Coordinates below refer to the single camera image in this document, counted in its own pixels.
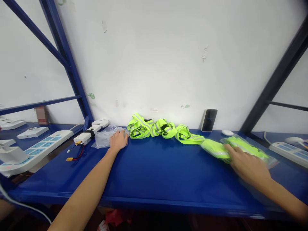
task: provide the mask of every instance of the smartphone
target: smartphone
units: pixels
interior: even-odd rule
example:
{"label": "smartphone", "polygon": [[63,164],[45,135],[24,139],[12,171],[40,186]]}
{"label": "smartphone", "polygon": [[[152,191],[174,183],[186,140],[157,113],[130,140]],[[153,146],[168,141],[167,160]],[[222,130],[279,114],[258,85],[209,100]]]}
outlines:
{"label": "smartphone", "polygon": [[213,130],[217,112],[216,109],[207,109],[204,111],[201,125],[202,132],[211,132]]}

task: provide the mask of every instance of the white computer mouse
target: white computer mouse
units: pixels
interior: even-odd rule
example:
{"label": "white computer mouse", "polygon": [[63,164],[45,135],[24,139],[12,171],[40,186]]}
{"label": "white computer mouse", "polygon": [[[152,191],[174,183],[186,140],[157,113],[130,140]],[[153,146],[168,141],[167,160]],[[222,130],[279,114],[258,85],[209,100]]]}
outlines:
{"label": "white computer mouse", "polygon": [[222,130],[221,133],[223,133],[226,136],[233,136],[234,133],[232,131],[229,130]]}

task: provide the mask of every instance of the cable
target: cable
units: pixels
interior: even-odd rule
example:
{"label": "cable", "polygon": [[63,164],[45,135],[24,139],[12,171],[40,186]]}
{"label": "cable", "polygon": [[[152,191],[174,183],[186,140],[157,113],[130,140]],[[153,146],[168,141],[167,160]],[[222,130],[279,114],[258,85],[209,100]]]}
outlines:
{"label": "cable", "polygon": [[302,142],[298,142],[301,146],[305,147],[306,149],[308,149],[308,147],[306,145],[304,145]]}
{"label": "cable", "polygon": [[41,215],[43,215],[43,216],[46,218],[46,220],[48,220],[49,224],[51,224],[51,220],[49,219],[49,217],[48,217],[46,214],[44,214],[41,210],[38,210],[38,209],[36,209],[36,208],[33,208],[33,207],[31,207],[31,206],[28,206],[28,205],[26,205],[26,204],[22,204],[22,203],[20,203],[20,202],[18,202],[18,201],[13,200],[13,199],[6,193],[6,191],[4,190],[4,188],[3,188],[2,185],[1,185],[1,182],[0,182],[0,192],[2,193],[2,195],[3,195],[9,202],[11,202],[11,203],[13,203],[13,204],[17,204],[17,205],[22,206],[22,207],[26,207],[26,208],[32,209],[33,211],[36,211],[36,212],[40,213]]}
{"label": "cable", "polygon": [[79,126],[79,125],[83,125],[83,124],[77,124],[76,126],[73,126],[70,131],[72,131],[75,127]]}
{"label": "cable", "polygon": [[272,145],[272,143],[266,138],[266,132],[263,133],[263,139],[269,143],[270,145]]}
{"label": "cable", "polygon": [[78,156],[77,158],[74,158],[73,160],[78,160],[78,159],[81,157],[81,155],[82,155],[82,153],[83,153],[83,149],[84,149],[84,145],[83,145],[83,147],[82,147],[82,149],[81,149],[81,152],[80,152],[79,156]]}
{"label": "cable", "polygon": [[74,147],[72,147],[71,149],[69,149],[69,150],[67,150],[67,153],[69,153],[73,148],[75,148],[78,144],[80,144],[81,143],[81,141],[78,141],[77,143],[75,143],[75,146]]}

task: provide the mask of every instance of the red wire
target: red wire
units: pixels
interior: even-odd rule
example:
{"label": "red wire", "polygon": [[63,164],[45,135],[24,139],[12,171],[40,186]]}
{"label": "red wire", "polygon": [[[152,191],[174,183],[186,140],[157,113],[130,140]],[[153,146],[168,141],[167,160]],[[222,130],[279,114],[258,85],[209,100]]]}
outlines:
{"label": "red wire", "polygon": [[81,157],[81,155],[82,155],[82,153],[83,153],[83,149],[84,149],[84,145],[83,145],[83,147],[82,147],[81,153],[79,154],[79,157],[77,157],[77,158],[75,158],[75,159],[73,159],[73,160],[78,160],[78,159]]}

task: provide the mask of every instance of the white device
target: white device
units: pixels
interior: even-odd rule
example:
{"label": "white device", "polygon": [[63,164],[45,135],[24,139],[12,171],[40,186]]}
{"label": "white device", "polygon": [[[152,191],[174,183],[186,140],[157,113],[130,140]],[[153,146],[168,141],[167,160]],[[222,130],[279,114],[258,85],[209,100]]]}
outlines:
{"label": "white device", "polygon": [[304,142],[306,142],[306,141],[303,140],[302,138],[299,138],[299,137],[289,137],[289,138],[286,138],[285,142],[288,143],[288,144],[300,144],[301,146],[303,146],[306,149],[308,149],[307,146],[304,145]]}
{"label": "white device", "polygon": [[290,144],[284,142],[273,143],[269,150],[282,155],[283,157],[301,165],[305,168],[308,168],[308,152],[301,150],[297,147],[294,147]]}
{"label": "white device", "polygon": [[8,122],[4,122],[0,125],[1,130],[12,130],[12,129],[16,129],[20,126],[23,126],[26,124],[26,121],[23,120],[15,120],[15,121],[8,121]]}
{"label": "white device", "polygon": [[83,145],[87,145],[94,137],[95,137],[95,132],[100,130],[100,126],[92,126],[77,137],[74,138],[74,142],[78,143],[81,142]]}
{"label": "white device", "polygon": [[6,122],[12,122],[12,120],[10,120],[10,119],[5,119],[5,118],[0,118],[0,125],[1,124],[5,124]]}
{"label": "white device", "polygon": [[232,131],[229,130],[222,130],[221,133],[223,133],[226,136],[233,136],[234,133]]}
{"label": "white device", "polygon": [[29,128],[27,131],[19,134],[17,136],[18,139],[26,139],[26,138],[32,138],[32,137],[39,137],[44,132],[48,131],[48,127],[35,127],[35,128]]}
{"label": "white device", "polygon": [[20,147],[10,147],[0,144],[0,160],[7,164],[18,164],[28,159]]}
{"label": "white device", "polygon": [[25,150],[24,152],[28,157],[25,161],[18,164],[1,164],[0,172],[3,175],[16,175],[28,171],[73,135],[74,132],[69,130],[62,130],[53,133],[49,137]]}
{"label": "white device", "polygon": [[16,143],[15,140],[0,140],[0,144],[11,146],[12,144]]}
{"label": "white device", "polygon": [[92,127],[78,135],[74,138],[75,143],[82,143],[83,145],[87,145],[94,137],[95,132],[100,130],[101,128],[105,128],[109,125],[109,121],[106,119],[96,120],[92,123]]}
{"label": "white device", "polygon": [[92,126],[100,126],[100,128],[107,127],[109,125],[109,121],[106,119],[95,120],[92,123]]}

